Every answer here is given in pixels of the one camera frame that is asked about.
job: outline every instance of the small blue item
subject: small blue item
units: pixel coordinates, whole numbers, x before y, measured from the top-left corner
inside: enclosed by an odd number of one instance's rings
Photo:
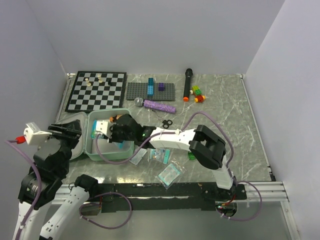
[[[114,145],[116,145],[119,149],[122,149],[124,144],[125,144],[125,141],[123,142],[113,142]]]
[[[165,153],[164,153],[164,158],[163,158],[163,163],[164,164],[168,164],[169,156],[170,156],[170,150],[166,149]]]
[[[159,175],[158,178],[169,187],[171,183],[181,174],[175,165],[170,163]]]
[[[154,85],[154,79],[152,77],[149,77],[148,86],[153,86],[153,85]]]
[[[156,160],[160,163],[164,162],[164,157],[165,157],[166,150],[163,148],[156,148],[156,149],[151,149],[149,159],[150,160]]]
[[[148,96],[154,95],[154,86],[148,86],[147,95]]]
[[[93,125],[92,125],[92,129],[91,129],[91,138],[92,139],[96,139],[96,137],[98,135],[98,132],[96,131],[96,126],[97,126],[97,120],[94,120]],[[103,138],[103,135],[100,132],[99,139],[102,139],[102,138]]]

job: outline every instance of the clear plastic bag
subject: clear plastic bag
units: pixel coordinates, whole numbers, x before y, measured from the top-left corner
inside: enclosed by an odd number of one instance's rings
[[[168,189],[186,172],[185,168],[172,161],[156,178]]]
[[[144,155],[146,155],[147,150],[141,148],[137,154],[129,161],[130,163],[132,163],[133,165],[138,165],[138,163],[140,163],[140,161],[142,160],[142,158],[144,157]]]
[[[170,150],[164,148],[151,149],[149,154],[149,160],[156,160],[163,164],[168,164],[170,156]]]

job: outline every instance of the gray marble surface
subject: gray marble surface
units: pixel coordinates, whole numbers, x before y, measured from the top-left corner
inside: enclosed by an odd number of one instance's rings
[[[230,137],[234,147],[234,158],[230,168],[238,180],[270,181],[267,161],[264,156],[257,128],[251,113],[249,102],[238,75],[205,75],[195,74],[191,85],[198,85],[206,99],[203,103],[195,103],[190,96],[189,102],[184,102],[184,74],[128,74],[128,82],[145,83],[148,78],[154,78],[158,83],[175,84],[175,101],[165,101],[164,104],[176,107],[176,113],[157,112],[164,119],[171,119],[170,129],[181,129],[189,117],[197,111],[209,113]],[[72,113],[64,112],[73,83],[71,78],[59,119]],[[123,107],[131,111],[132,117],[141,125],[161,127],[162,123],[155,114],[147,108],[137,107],[133,101],[125,100]],[[206,125],[221,136],[212,122],[203,115],[197,115],[187,129],[196,128],[198,124]],[[170,149],[170,161],[176,161],[186,172],[179,182],[214,182],[214,174],[197,161],[188,159],[186,151]],[[131,163],[122,165],[106,164],[103,161],[92,161],[86,155],[70,161],[70,171],[65,184],[74,182],[81,174],[87,174],[98,179],[99,183],[157,183],[156,176],[166,166],[158,161],[148,161],[147,155],[135,166]]]

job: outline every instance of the chessboard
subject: chessboard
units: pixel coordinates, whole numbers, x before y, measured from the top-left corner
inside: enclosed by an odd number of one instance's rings
[[[126,89],[126,72],[79,71],[65,111],[69,113],[121,108]]]

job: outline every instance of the purple lego brick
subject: purple lego brick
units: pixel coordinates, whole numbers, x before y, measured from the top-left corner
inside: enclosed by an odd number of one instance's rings
[[[174,114],[176,112],[176,108],[174,106],[165,105],[155,101],[144,100],[143,106],[149,109],[155,109],[155,110],[167,112],[170,114]]]
[[[158,85],[158,90],[159,91],[164,91],[165,90],[165,84],[163,82],[160,82]]]

